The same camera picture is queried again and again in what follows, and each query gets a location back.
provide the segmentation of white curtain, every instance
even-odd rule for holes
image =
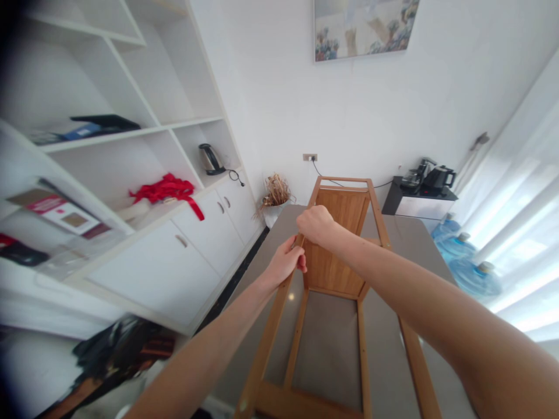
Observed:
[[[559,51],[471,175],[453,211],[503,285],[488,308],[559,338]]]

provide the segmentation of red ribbon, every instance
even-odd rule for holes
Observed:
[[[198,219],[200,221],[204,220],[204,214],[202,213],[200,207],[196,204],[195,200],[190,197],[190,195],[194,193],[194,185],[188,182],[188,180],[178,179],[171,173],[167,173],[163,176],[163,180],[160,180],[157,183],[142,185],[135,194],[130,190],[128,193],[131,197],[136,198],[134,200],[134,204],[144,198],[148,199],[152,204],[155,204],[157,201],[162,201],[168,197],[177,198],[179,201],[186,201],[190,204],[190,207],[194,210]]]

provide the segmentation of gray countertop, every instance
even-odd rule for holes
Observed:
[[[233,301],[266,268],[277,247],[297,233],[296,217],[305,210],[289,205],[281,213],[229,302]],[[385,215],[396,253],[454,283],[446,264],[420,220]],[[377,238],[373,214],[363,225],[363,237]],[[282,384],[303,292],[303,276],[295,274],[286,302],[265,379]],[[264,326],[271,300],[240,345],[213,396],[236,406]],[[311,293],[307,304],[293,387],[361,410],[358,329],[355,302]],[[420,419],[398,318],[388,305],[369,291],[363,302],[373,416]],[[466,393],[454,370],[427,343],[423,351],[443,418],[475,419]]]

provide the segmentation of painting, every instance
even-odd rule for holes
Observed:
[[[314,61],[408,48],[419,0],[314,0]]]

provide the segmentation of power cord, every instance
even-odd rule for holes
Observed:
[[[314,170],[316,170],[316,172],[319,174],[319,176],[322,176],[320,174],[319,170],[316,168],[316,164],[314,164],[314,156],[312,156],[310,159],[313,162]],[[333,180],[330,180],[330,182],[335,183],[338,186],[344,187],[344,185],[340,185],[338,182],[334,182]]]
[[[238,180],[241,186],[244,186],[244,185],[245,185],[245,184],[243,183],[243,181],[240,179],[240,176],[239,176],[239,174],[238,174],[237,172],[235,172],[233,169],[225,169],[225,170],[226,170],[226,171],[229,171],[229,178],[230,178],[233,182],[236,181],[236,180]],[[231,176],[231,172],[233,172],[234,174],[237,175],[237,178],[236,178],[236,179],[234,179],[233,176]]]
[[[312,157],[310,158],[310,160],[313,162],[314,170],[316,170],[316,172],[319,174],[319,176],[322,176],[322,175],[320,174],[319,170],[316,168],[316,164],[314,163],[314,156],[312,156]],[[335,184],[338,185],[338,186],[344,187],[344,185],[341,185],[341,184],[339,184],[338,182],[334,182],[333,180],[330,180],[330,182],[335,183]],[[391,184],[391,183],[392,183],[392,180],[391,180],[390,182],[383,183],[382,185],[373,186],[373,187],[376,189],[376,188],[378,188],[378,187],[383,187],[383,186],[386,186],[386,185]]]

